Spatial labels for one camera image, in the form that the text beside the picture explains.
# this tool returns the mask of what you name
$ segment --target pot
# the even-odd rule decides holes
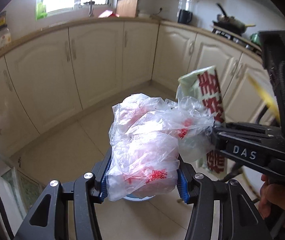
[[[220,8],[220,10],[222,11],[222,14],[218,14],[217,15],[217,21],[219,23],[224,23],[224,24],[228,24],[231,25],[233,28],[237,28],[239,29],[239,33],[243,34],[246,32],[247,27],[255,27],[255,24],[244,24],[243,22],[241,22],[240,20],[237,20],[235,17],[231,16],[228,17],[225,10],[223,9],[223,7],[221,6],[220,3],[216,3],[216,5]]]

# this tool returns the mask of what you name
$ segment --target pan handle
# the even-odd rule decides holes
[[[224,10],[223,7],[221,6],[221,4],[220,4],[220,3],[216,3],[216,5],[220,8],[220,10],[222,11],[223,15],[224,15],[225,17],[227,17],[227,13],[225,12],[225,10]]]

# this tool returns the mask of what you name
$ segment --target wooden countertop edge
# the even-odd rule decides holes
[[[27,34],[15,41],[12,41],[8,46],[2,48],[0,50],[0,58],[7,54],[9,51],[19,47],[20,45],[31,41],[35,38],[41,37],[43,35],[49,34],[51,32],[55,31],[60,31],[62,29],[66,29],[69,27],[74,27],[78,25],[83,25],[83,24],[91,24],[91,23],[108,23],[108,22],[146,22],[146,23],[155,23],[159,24],[158,20],[153,20],[153,19],[148,19],[148,18],[132,18],[132,17],[110,17],[110,18],[84,18],[80,19],[77,21],[69,21],[69,22],[63,22],[63,23],[58,23],[55,26],[52,27],[46,27],[39,29],[35,32],[32,32],[30,34]]]
[[[4,56],[5,54],[7,54],[9,51],[19,47],[20,45],[31,41],[35,38],[41,37],[43,35],[46,35],[48,33],[51,32],[55,32],[55,31],[59,31],[65,28],[69,28],[69,27],[74,27],[74,26],[78,26],[78,25],[83,25],[83,24],[90,24],[90,23],[107,23],[107,22],[146,22],[146,23],[155,23],[155,24],[161,24],[164,26],[171,26],[171,27],[175,27],[175,28],[180,28],[180,29],[184,29],[187,31],[192,31],[192,32],[197,32],[200,34],[203,34],[205,36],[208,36],[210,38],[214,38],[215,40],[221,41],[223,43],[226,43],[227,45],[240,50],[241,52],[247,54],[248,56],[252,57],[254,60],[262,63],[262,59],[256,55],[255,53],[251,52],[248,49],[243,48],[242,46],[227,40],[224,37],[221,37],[217,34],[214,34],[208,30],[202,29],[202,28],[197,28],[197,27],[193,27],[193,26],[189,26],[189,25],[184,25],[184,24],[179,24],[179,23],[175,23],[175,22],[169,22],[169,21],[158,21],[158,20],[153,20],[153,19],[147,19],[147,18],[131,18],[131,17],[110,17],[110,18],[85,18],[85,19],[81,19],[81,20],[77,20],[77,21],[70,21],[70,22],[64,22],[61,24],[58,24],[56,26],[52,26],[52,27],[46,27],[46,28],[42,28],[40,30],[37,30],[33,33],[27,34],[23,37],[21,37],[20,39],[17,39],[15,41],[12,41],[8,46],[4,47],[3,49],[0,50],[0,58],[2,56]]]
[[[212,33],[211,31],[202,29],[202,28],[197,28],[197,27],[193,27],[193,26],[189,26],[189,25],[185,25],[185,24],[179,24],[179,23],[175,23],[175,22],[169,22],[169,21],[161,21],[161,25],[164,26],[170,26],[170,27],[175,27],[175,28],[180,28],[183,30],[187,30],[187,31],[191,31],[191,32],[197,32],[200,34],[203,34],[207,37],[213,38],[215,40],[221,41],[223,43],[226,43],[227,45],[238,49],[239,51],[247,54],[248,56],[252,57],[254,60],[258,61],[259,63],[263,63],[263,60],[261,57],[259,57],[257,54],[253,53],[252,51],[238,45],[237,43],[230,41],[222,36],[219,36],[217,34]]]

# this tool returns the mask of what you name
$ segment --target crumpled plastic bag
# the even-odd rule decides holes
[[[197,154],[207,153],[201,144],[208,143],[214,118],[195,98],[177,103],[135,94],[113,112],[112,161],[106,172],[111,201],[169,193],[177,183],[178,153],[198,146]]]

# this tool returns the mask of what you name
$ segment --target metal pivot bolt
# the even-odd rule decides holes
[[[201,173],[196,173],[195,174],[195,179],[203,179],[204,178],[204,175],[201,174]]]
[[[239,182],[236,181],[235,179],[231,179],[230,184],[232,184],[233,186],[238,186]]]
[[[50,186],[52,186],[52,187],[56,187],[58,184],[59,184],[59,181],[57,181],[57,180],[52,180],[52,181],[50,181]]]
[[[84,174],[84,178],[85,179],[91,179],[92,176],[93,176],[93,174],[91,172],[87,172],[87,173]]]

